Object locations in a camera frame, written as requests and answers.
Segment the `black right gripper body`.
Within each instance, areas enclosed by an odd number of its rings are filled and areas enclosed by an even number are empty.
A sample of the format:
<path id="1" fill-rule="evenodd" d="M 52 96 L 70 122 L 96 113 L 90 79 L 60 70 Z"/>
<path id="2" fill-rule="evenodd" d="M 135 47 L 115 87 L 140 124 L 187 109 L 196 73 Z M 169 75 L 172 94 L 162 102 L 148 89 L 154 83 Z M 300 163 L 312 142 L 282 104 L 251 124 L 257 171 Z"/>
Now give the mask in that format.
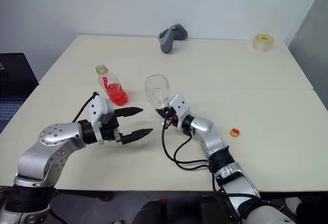
<path id="1" fill-rule="evenodd" d="M 166 119 L 165 127 L 168 128 L 171 125 L 177 127 L 178 117 L 177 117 L 177 113 L 174 110 L 174 108 L 165 107 L 164 112 L 165 112 L 165 119 Z"/>

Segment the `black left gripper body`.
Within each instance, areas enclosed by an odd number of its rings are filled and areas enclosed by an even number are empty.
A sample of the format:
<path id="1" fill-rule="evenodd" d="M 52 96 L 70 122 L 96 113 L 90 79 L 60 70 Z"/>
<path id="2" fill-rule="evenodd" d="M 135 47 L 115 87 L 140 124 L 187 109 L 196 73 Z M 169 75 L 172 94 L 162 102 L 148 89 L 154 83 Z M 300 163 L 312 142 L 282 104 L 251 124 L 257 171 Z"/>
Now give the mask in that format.
<path id="1" fill-rule="evenodd" d="M 102 139 L 105 141 L 116 141 L 121 142 L 121 136 L 119 132 L 119 123 L 117 118 L 119 117 L 120 111 L 115 109 L 109 114 L 102 114 L 100 116 L 101 127 L 99 128 Z"/>

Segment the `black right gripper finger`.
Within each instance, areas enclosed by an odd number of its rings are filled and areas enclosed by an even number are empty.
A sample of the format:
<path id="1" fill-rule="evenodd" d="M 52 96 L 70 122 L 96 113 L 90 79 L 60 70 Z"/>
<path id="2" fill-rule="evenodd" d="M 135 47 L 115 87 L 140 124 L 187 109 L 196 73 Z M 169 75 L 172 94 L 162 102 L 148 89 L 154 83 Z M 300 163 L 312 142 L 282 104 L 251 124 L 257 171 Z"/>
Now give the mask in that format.
<path id="1" fill-rule="evenodd" d="M 160 117 L 162 117 L 163 119 L 167 118 L 168 117 L 168 112 L 169 112 L 169 109 L 168 108 L 163 108 L 163 109 L 155 109 L 156 112 L 158 113 L 158 115 Z"/>

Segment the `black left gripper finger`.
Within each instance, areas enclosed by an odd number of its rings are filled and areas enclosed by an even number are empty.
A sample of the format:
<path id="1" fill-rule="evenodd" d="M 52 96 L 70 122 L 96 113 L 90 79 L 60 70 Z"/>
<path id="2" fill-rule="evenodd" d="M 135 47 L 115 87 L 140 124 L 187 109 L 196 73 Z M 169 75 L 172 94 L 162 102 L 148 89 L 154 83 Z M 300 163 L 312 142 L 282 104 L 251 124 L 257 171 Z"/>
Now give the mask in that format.
<path id="1" fill-rule="evenodd" d="M 128 135 L 123 135 L 122 133 L 120 133 L 120 142 L 123 145 L 129 144 L 131 142 L 142 139 L 143 137 L 147 136 L 152 131 L 153 131 L 152 128 L 147 128 L 147 129 L 139 129 L 139 130 L 133 131 Z"/>
<path id="2" fill-rule="evenodd" d="M 128 117 L 133 116 L 135 114 L 138 114 L 142 112 L 143 109 L 139 107 L 126 107 L 126 108 L 120 108 L 114 110 L 114 116 L 115 117 Z"/>

